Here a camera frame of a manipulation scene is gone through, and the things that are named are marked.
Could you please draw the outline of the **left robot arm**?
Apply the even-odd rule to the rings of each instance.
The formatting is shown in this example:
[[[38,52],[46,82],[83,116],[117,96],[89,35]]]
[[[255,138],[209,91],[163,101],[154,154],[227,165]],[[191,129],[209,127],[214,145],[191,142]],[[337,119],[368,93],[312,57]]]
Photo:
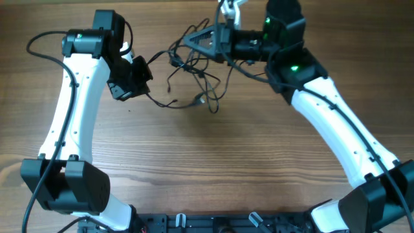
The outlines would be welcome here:
[[[133,232],[136,210],[111,193],[109,176],[93,164],[94,125],[102,92],[118,101],[148,94],[151,71],[124,41],[130,24],[114,10],[97,10],[90,29],[63,33],[63,79],[48,135],[20,174],[32,196],[21,230],[35,203],[42,209],[90,221],[106,232]]]

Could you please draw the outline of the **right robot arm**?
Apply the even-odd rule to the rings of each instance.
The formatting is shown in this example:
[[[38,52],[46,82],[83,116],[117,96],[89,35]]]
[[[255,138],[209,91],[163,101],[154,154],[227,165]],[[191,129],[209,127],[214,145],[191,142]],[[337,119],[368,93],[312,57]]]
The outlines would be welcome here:
[[[239,1],[220,1],[224,22],[184,37],[209,60],[236,68],[239,60],[265,64],[263,83],[316,129],[341,164],[352,190],[307,212],[312,232],[380,232],[405,217],[413,222],[413,161],[401,162],[369,130],[305,48],[306,20],[297,1],[269,1],[260,31],[242,30]]]

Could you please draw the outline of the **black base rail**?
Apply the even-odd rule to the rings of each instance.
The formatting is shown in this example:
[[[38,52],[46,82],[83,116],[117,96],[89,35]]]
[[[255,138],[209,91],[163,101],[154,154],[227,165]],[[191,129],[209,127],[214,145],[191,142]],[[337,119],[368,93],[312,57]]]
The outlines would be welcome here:
[[[256,233],[317,232],[305,212],[228,215],[140,214],[132,232],[148,233]]]

